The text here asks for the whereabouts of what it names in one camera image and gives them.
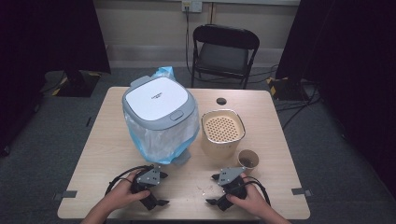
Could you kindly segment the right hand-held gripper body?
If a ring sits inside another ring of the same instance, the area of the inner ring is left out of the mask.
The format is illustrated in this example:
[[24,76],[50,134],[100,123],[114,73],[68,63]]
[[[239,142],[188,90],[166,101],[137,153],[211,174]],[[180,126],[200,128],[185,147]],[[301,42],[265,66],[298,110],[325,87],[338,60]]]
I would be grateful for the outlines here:
[[223,188],[224,195],[217,200],[216,206],[221,211],[225,211],[233,205],[226,198],[227,194],[231,194],[239,199],[245,199],[247,197],[247,191],[244,187],[245,182],[240,176],[244,171],[244,167],[228,167],[220,170],[218,185]]

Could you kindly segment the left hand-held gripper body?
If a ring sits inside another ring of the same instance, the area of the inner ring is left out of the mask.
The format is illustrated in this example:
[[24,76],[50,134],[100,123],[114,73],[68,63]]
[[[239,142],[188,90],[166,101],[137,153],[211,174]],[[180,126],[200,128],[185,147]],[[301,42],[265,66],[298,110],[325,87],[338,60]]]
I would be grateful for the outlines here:
[[[133,180],[131,186],[132,193],[138,193],[141,191],[149,190],[160,184],[160,169],[158,167],[149,167],[143,171],[140,171]],[[150,193],[150,195],[141,200],[141,203],[148,209],[152,210],[158,205],[156,197]]]

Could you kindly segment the brown paper cup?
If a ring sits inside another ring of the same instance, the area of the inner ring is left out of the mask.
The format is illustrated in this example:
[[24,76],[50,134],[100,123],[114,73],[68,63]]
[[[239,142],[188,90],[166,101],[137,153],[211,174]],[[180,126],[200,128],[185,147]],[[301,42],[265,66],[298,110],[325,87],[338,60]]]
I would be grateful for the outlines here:
[[256,152],[249,149],[244,149],[238,153],[237,162],[239,165],[246,167],[248,170],[253,170],[259,165],[260,158]]

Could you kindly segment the beige bucket with strainer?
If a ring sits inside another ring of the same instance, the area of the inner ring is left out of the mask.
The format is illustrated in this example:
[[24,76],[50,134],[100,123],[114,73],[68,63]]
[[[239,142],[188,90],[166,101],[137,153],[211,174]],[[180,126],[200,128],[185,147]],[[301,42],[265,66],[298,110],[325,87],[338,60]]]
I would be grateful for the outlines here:
[[239,115],[231,109],[206,112],[201,118],[202,150],[214,160],[230,159],[246,130]]

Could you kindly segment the person's left hand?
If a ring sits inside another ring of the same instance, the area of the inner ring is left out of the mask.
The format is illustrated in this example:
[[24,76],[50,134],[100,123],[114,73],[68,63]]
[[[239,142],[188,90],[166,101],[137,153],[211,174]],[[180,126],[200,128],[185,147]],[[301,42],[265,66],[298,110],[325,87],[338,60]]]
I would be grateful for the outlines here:
[[105,210],[109,213],[121,209],[126,205],[138,202],[150,195],[149,190],[143,190],[137,193],[131,192],[131,186],[138,171],[129,173],[123,178],[103,199]]

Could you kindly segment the person's right hand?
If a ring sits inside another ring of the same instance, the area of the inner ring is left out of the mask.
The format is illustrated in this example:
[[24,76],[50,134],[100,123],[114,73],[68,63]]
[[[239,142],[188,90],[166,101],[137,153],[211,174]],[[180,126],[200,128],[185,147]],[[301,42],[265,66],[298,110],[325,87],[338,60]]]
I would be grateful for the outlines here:
[[248,183],[247,175],[242,173],[240,176],[246,183],[245,189],[247,191],[247,197],[245,199],[240,199],[232,194],[227,194],[227,200],[245,209],[255,217],[264,218],[269,214],[270,206],[258,192],[257,188],[253,184]]

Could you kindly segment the grey tape strip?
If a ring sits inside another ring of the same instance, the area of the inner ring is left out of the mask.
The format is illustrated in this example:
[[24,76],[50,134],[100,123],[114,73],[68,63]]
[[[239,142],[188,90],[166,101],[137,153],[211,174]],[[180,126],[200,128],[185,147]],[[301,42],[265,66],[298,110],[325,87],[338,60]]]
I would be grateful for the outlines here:
[[61,201],[63,198],[75,198],[77,196],[76,190],[65,190],[63,192],[55,193],[53,196],[54,201]]
[[304,195],[305,197],[310,197],[313,195],[310,189],[304,189],[304,188],[291,189],[291,192],[293,195]]

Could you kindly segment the black stand base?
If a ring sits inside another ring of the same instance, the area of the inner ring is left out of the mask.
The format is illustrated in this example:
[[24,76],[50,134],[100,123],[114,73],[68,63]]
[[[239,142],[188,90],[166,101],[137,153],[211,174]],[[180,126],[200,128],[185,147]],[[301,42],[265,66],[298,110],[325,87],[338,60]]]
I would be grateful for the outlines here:
[[101,75],[90,71],[65,70],[65,78],[52,93],[58,97],[90,97]]
[[300,82],[293,82],[288,78],[275,79],[267,78],[271,95],[279,101],[307,101],[309,99],[303,85]]

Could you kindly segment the black folding chair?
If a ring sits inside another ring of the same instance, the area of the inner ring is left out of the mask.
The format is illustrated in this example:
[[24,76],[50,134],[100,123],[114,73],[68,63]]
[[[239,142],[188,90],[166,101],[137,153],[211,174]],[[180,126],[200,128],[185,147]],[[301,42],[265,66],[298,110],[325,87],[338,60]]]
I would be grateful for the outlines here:
[[216,24],[194,29],[191,86],[195,74],[202,73],[239,79],[242,88],[248,84],[251,67],[260,39],[251,31]]

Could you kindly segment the black curtain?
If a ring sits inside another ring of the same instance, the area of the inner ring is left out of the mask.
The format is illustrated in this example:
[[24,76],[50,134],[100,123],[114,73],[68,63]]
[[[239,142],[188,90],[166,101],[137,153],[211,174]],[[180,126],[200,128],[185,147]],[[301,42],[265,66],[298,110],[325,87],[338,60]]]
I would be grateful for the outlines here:
[[0,157],[65,70],[110,72],[93,0],[0,0]]
[[396,0],[300,0],[276,76],[318,82],[396,198]]

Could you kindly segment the white wall outlet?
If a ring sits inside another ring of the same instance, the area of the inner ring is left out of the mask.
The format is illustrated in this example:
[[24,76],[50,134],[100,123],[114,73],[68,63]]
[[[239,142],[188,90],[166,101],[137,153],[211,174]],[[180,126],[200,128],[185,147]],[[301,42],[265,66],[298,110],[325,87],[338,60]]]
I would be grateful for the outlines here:
[[181,10],[183,12],[201,13],[203,9],[203,3],[201,1],[182,1]]

